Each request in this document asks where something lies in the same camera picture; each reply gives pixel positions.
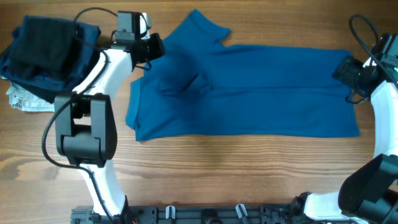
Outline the blue polo shirt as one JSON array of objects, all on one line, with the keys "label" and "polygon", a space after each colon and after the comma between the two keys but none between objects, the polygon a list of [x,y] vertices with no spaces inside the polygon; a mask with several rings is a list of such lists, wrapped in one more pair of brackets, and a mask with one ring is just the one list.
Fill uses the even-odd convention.
[{"label": "blue polo shirt", "polygon": [[359,135],[349,88],[333,78],[347,50],[230,45],[229,29],[192,11],[165,54],[131,83],[137,141],[187,134]]}]

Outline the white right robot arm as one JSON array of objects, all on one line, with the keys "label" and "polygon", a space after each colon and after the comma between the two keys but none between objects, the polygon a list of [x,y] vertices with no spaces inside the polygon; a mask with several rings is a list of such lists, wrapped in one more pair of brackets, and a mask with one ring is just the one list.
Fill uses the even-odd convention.
[{"label": "white right robot arm", "polygon": [[365,96],[375,118],[373,159],[350,175],[337,192],[295,197],[290,223],[397,223],[397,63],[345,57],[334,78]]}]

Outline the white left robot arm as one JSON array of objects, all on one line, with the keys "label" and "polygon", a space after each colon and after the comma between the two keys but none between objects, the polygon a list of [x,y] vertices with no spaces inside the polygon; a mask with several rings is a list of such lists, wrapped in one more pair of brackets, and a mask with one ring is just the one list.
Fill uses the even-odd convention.
[{"label": "white left robot arm", "polygon": [[140,40],[118,38],[102,49],[86,80],[71,93],[55,98],[56,146],[67,158],[68,169],[84,178],[93,206],[74,209],[72,223],[132,223],[134,213],[118,183],[113,164],[118,134],[111,100],[135,65],[146,64],[164,54],[159,34]]}]

